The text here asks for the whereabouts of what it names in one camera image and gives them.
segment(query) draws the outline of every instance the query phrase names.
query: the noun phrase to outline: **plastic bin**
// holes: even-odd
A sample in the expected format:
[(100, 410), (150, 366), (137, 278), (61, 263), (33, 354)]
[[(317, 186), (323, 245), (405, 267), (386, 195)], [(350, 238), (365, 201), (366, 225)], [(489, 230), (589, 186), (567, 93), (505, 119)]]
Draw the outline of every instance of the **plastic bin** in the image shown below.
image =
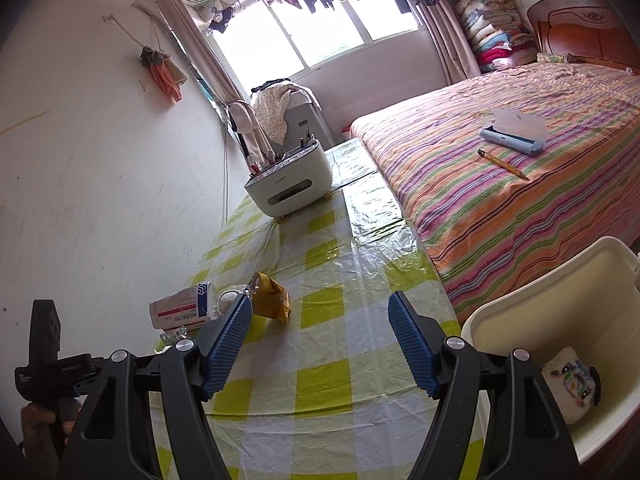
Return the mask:
[[(604, 237), (529, 285), (479, 308), (462, 337), (477, 350), (507, 355), (525, 348), (543, 367), (572, 346), (602, 381), (602, 399), (569, 426), (585, 462), (640, 406), (640, 293), (638, 258), (620, 240)], [(489, 414), (481, 392), (483, 432)]]

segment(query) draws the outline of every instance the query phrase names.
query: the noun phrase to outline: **checkered tablecloth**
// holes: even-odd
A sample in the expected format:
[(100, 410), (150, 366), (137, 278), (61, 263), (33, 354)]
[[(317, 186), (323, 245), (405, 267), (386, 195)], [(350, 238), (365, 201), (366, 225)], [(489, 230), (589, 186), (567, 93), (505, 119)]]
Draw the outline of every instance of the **checkered tablecloth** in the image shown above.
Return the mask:
[[(359, 140), (327, 153), (330, 199), (280, 222), (247, 197), (190, 283), (216, 290), (261, 270), (290, 296), (288, 326), (254, 316), (229, 380), (205, 405), (234, 479), (405, 480), (436, 402), (415, 386), (386, 303), (404, 290), (449, 335), (460, 328), (411, 224)], [(154, 433), (165, 478), (178, 478), (158, 396)], [(474, 434), (460, 478), (474, 479)]]

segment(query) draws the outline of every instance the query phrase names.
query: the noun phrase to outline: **curtain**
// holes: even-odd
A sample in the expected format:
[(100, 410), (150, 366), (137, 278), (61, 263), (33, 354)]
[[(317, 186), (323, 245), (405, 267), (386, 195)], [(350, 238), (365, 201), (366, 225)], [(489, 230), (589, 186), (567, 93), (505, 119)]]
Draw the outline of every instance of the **curtain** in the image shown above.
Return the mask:
[(480, 75), (478, 62), (449, 2), (440, 0), (433, 6), (419, 4), (417, 9), (436, 45), (447, 83)]
[[(182, 0), (156, 0), (156, 4), (200, 76), (209, 85), (215, 97), (231, 111), (236, 131), (242, 135), (248, 150), (244, 152), (247, 164), (264, 165), (266, 161), (262, 152), (273, 155), (273, 149), (264, 131), (255, 120), (253, 111), (248, 105), (244, 106), (242, 93), (229, 77), (198, 27), (193, 23), (193, 19)], [(238, 103), (243, 104), (230, 107), (231, 104)]]

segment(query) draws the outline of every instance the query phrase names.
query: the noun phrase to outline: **yellow pencil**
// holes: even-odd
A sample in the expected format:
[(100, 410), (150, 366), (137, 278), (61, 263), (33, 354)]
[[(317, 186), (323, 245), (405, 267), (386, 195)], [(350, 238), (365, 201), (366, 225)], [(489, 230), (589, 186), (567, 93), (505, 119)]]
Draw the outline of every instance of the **yellow pencil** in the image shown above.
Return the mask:
[(490, 160), (492, 163), (497, 164), (501, 168), (509, 171), (509, 173), (513, 173), (515, 176), (519, 176), (524, 180), (529, 180), (527, 175), (522, 173), (518, 168), (512, 166), (511, 164), (508, 164), (507, 162), (504, 162), (503, 160), (500, 160), (498, 157), (493, 156), (491, 153), (487, 153), (485, 150), (478, 150), (478, 155), (484, 156), (486, 160)]

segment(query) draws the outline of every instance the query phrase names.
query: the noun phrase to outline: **window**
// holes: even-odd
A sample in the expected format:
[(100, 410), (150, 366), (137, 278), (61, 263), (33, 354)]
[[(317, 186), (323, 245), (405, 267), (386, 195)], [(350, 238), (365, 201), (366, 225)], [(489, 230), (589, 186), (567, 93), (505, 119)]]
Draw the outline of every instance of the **window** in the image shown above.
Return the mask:
[(334, 0), (334, 9), (316, 2), (311, 13), (289, 4), (260, 1), (242, 9), (226, 31), (214, 31), (229, 66), (247, 93), (269, 79), (297, 72), (366, 43), (417, 30), (412, 14), (401, 14), (394, 0)]

